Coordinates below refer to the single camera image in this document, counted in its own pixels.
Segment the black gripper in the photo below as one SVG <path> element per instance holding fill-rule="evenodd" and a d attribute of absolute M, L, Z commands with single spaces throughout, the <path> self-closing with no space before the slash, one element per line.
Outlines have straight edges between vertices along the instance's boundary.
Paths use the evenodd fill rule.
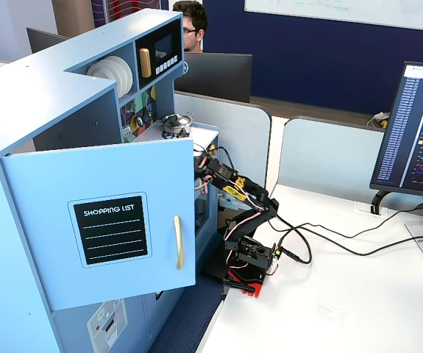
<path fill-rule="evenodd" d="M 193 157 L 194 179 L 202 182 L 212 183 L 213 172 L 208 168 L 212 160 L 207 154 L 196 155 Z"/>

